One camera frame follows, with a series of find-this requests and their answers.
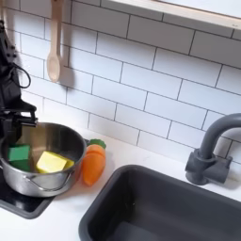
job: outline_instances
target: stainless steel pot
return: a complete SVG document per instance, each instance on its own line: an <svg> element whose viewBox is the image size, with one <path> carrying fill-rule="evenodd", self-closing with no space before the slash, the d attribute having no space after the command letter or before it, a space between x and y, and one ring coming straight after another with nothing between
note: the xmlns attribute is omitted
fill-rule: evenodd
<svg viewBox="0 0 241 241"><path fill-rule="evenodd" d="M7 184L15 191L31 197L52 197L69 190L79 178L86 142L71 128L40 122L36 128L23 127L23 135L18 143L31 146L30 161L33 168L43 151L59 153L74 161L74 165L69 169L47 174L21 171L9 164L8 144L3 140L1 168Z"/></svg>

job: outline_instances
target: wooden spoon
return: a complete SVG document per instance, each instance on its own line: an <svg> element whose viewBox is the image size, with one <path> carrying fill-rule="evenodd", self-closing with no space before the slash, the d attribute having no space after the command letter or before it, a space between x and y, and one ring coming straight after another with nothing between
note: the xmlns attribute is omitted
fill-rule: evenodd
<svg viewBox="0 0 241 241"><path fill-rule="evenodd" d="M52 22L51 22L51 50L47 59L47 70L50 79L57 82L60 76L61 57L60 57L60 38L62 7L64 0L51 0L52 3Z"/></svg>

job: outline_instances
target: sink basin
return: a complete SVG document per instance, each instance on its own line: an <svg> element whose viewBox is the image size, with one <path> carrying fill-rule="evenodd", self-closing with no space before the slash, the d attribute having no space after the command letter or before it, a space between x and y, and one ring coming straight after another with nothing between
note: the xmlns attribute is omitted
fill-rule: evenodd
<svg viewBox="0 0 241 241"><path fill-rule="evenodd" d="M79 235L81 241L240 241L241 203L125 166L89 207Z"/></svg>

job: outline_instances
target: faucet handle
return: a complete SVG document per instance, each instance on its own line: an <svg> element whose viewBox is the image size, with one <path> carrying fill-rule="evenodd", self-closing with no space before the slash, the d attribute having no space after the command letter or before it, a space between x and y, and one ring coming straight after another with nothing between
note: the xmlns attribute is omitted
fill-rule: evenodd
<svg viewBox="0 0 241 241"><path fill-rule="evenodd" d="M226 162L216 161L216 163L203 172L203 176L215 182L224 184L228 178L232 158L228 157Z"/></svg>

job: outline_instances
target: tile backsplash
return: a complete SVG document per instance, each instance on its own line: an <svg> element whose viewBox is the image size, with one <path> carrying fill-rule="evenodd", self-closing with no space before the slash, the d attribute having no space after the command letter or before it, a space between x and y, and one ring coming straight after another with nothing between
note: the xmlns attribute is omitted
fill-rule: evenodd
<svg viewBox="0 0 241 241"><path fill-rule="evenodd" d="M50 0L6 0L9 38L32 75L23 98L95 132L186 162L217 119L241 113L241 32L107 0L65 0L63 69L49 80ZM241 129L215 154L233 156Z"/></svg>

